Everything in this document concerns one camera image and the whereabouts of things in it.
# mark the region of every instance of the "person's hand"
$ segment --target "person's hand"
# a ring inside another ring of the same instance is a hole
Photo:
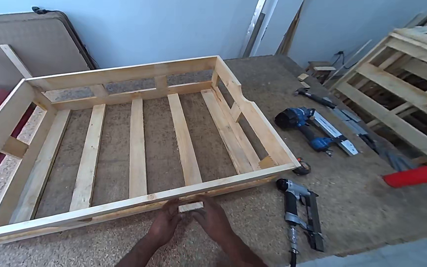
[[[178,213],[179,199],[165,203],[149,228],[146,238],[156,247],[164,246],[174,235],[177,224],[181,221]]]
[[[197,198],[204,203],[204,209],[193,210],[190,214],[202,226],[205,233],[219,245],[235,237],[222,207],[210,197],[198,195]]]

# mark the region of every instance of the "wooden bed frame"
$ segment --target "wooden bed frame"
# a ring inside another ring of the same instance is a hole
[[[357,103],[376,118],[367,126],[377,128],[380,124],[386,125],[427,156],[427,135],[402,119],[418,110],[427,114],[427,91],[397,77],[405,71],[427,80],[427,26],[395,29],[331,90],[339,91],[344,95],[342,100]],[[370,97],[375,85],[395,94],[405,103],[388,110]]]
[[[82,227],[159,209],[167,200],[189,202],[195,194],[220,195],[264,184],[300,166],[258,106],[242,95],[241,84],[219,56],[190,58],[76,73],[31,77],[9,46],[2,49],[26,77],[0,106],[0,152],[20,159],[0,197],[0,244]],[[213,70],[212,80],[168,86],[167,76]],[[104,84],[155,80],[156,88],[109,94]],[[218,88],[222,80],[234,99],[230,108]],[[42,92],[88,86],[94,97],[51,102]],[[179,94],[202,93],[238,175],[202,182]],[[148,194],[143,128],[143,99],[168,97],[186,185]],[[31,103],[44,110],[29,144],[10,136]],[[131,102],[129,199],[91,206],[106,105]],[[71,110],[92,108],[70,211],[33,219],[64,135]],[[261,160],[243,132],[246,118],[268,157]]]

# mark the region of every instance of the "metal strip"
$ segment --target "metal strip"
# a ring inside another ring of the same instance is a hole
[[[250,23],[250,26],[248,27],[247,32],[246,32],[245,40],[243,40],[243,45],[241,46],[240,54],[238,55],[239,58],[243,57],[243,54],[246,51],[246,46],[248,45],[248,42],[250,41],[253,29],[255,28],[256,22],[258,21],[259,14],[261,13],[263,6],[265,5],[265,2],[266,2],[266,0],[258,0],[258,3],[256,4],[256,8],[255,8],[255,12],[253,13],[252,21]]]

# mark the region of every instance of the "blue wall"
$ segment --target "blue wall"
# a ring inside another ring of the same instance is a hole
[[[305,0],[288,55],[302,67],[308,61],[333,63],[338,51],[344,51],[347,60],[372,39],[358,61],[394,28],[404,27],[419,13],[427,15],[427,0]]]
[[[102,68],[220,55],[238,57],[256,0],[0,0],[64,12]]]

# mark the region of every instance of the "small wooden stool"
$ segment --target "small wooden stool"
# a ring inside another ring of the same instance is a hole
[[[335,70],[335,67],[329,61],[309,61],[309,66],[305,71],[312,70],[312,77],[315,77],[321,84],[327,80],[330,73]]]

